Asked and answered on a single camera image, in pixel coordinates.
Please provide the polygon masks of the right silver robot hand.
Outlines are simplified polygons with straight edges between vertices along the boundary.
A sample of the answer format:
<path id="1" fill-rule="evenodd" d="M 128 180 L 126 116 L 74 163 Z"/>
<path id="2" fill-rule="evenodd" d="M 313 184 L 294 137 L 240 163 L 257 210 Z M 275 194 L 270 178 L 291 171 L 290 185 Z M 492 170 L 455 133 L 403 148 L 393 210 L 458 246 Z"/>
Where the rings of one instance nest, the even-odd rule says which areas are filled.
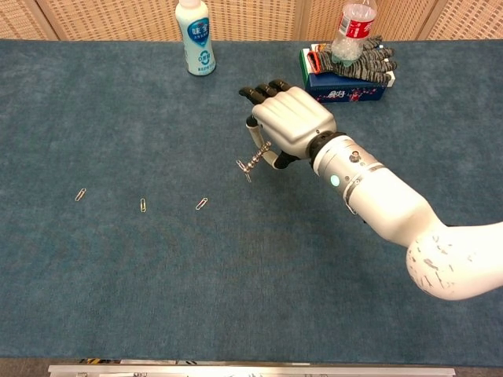
<path id="1" fill-rule="evenodd" d="M 311 150 L 316 148 L 324 136 L 336 132 L 334 115 L 317 102 L 309 93 L 291 86 L 281 79 L 253 88 L 244 86 L 239 94 L 252 104 L 251 115 L 246 119 L 246 127 L 256 147 L 266 144 L 262 133 L 281 152 L 267 150 L 263 158 L 276 170 L 286 168 L 290 163 L 311 158 Z"/>

